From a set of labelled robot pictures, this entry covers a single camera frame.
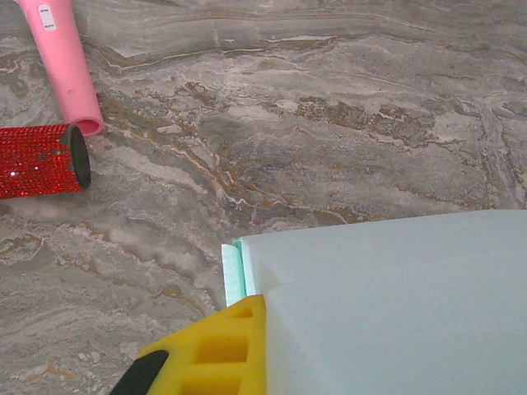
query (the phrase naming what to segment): marble countertop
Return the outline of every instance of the marble countertop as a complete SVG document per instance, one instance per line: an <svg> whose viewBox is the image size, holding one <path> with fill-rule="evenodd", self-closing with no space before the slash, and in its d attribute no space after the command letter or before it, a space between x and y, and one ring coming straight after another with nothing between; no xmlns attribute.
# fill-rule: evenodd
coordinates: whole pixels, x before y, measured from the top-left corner
<svg viewBox="0 0 527 395"><path fill-rule="evenodd" d="M224 305L237 236L526 208L523 0L75 12L108 126L85 193L0 202L1 394L107 393L143 346ZM62 122L9 1L0 119Z"/></svg>

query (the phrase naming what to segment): red rhinestone cylinder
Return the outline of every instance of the red rhinestone cylinder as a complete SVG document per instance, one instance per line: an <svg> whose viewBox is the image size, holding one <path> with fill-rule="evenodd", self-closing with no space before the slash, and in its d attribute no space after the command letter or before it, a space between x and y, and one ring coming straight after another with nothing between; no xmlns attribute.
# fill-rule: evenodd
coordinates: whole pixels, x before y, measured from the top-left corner
<svg viewBox="0 0 527 395"><path fill-rule="evenodd" d="M0 199L80 192L90 183L78 127L0 128Z"/></svg>

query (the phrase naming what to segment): red sparkly object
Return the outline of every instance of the red sparkly object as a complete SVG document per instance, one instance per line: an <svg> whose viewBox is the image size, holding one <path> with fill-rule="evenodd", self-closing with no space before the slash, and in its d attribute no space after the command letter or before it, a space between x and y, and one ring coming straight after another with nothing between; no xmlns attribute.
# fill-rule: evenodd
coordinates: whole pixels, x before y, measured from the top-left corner
<svg viewBox="0 0 527 395"><path fill-rule="evenodd" d="M0 128L0 199L80 192L90 183L78 127Z"/></svg>

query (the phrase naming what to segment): white label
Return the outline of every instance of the white label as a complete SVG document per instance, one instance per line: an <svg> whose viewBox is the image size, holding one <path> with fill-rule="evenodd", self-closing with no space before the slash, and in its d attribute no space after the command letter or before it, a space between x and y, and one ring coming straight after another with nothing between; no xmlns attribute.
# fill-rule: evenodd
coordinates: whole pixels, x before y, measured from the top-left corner
<svg viewBox="0 0 527 395"><path fill-rule="evenodd" d="M39 5L39 15L44 30L53 31L57 29L55 25L55 19L53 18L53 13L51 12L51 7L48 4Z"/></svg>

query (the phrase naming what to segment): pink cylinder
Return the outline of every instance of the pink cylinder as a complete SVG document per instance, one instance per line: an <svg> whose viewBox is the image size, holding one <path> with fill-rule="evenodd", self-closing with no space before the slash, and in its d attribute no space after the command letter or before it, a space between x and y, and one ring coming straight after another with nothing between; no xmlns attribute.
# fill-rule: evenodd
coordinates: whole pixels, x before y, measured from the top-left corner
<svg viewBox="0 0 527 395"><path fill-rule="evenodd" d="M105 123L73 17L72 0L16 0L35 38L64 122L83 136Z"/></svg>

